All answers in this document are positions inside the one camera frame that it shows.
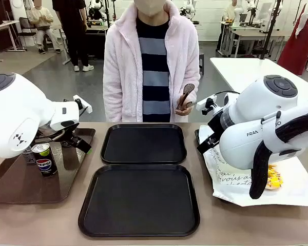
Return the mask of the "person's left hand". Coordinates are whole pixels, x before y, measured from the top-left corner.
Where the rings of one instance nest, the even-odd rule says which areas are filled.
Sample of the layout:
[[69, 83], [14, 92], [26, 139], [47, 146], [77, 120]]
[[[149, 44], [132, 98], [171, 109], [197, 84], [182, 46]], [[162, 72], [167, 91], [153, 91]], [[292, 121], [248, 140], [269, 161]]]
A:
[[178, 106], [175, 110], [175, 114], [179, 116], [188, 116], [192, 111], [192, 102], [184, 102], [183, 105]]

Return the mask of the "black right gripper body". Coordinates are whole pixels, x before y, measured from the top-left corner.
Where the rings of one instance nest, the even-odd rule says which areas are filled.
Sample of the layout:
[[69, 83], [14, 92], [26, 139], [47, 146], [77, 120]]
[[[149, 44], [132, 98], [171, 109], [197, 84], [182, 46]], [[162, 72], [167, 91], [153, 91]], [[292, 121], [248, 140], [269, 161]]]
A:
[[222, 133], [224, 132], [223, 127], [220, 123], [221, 114], [215, 114], [209, 121], [208, 126], [212, 129], [213, 134], [209, 137], [210, 144], [216, 144], [219, 142]]

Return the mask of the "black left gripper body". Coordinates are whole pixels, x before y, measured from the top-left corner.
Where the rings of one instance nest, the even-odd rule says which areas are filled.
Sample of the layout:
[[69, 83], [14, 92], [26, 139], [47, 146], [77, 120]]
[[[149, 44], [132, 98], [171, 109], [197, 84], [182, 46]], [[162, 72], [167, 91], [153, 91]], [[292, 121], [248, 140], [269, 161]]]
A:
[[79, 137], [74, 134], [78, 125], [79, 124], [73, 124], [49, 136], [43, 135], [40, 130], [38, 130], [35, 135], [35, 143], [43, 144], [49, 142], [60, 142], [63, 148], [76, 148], [80, 142]]

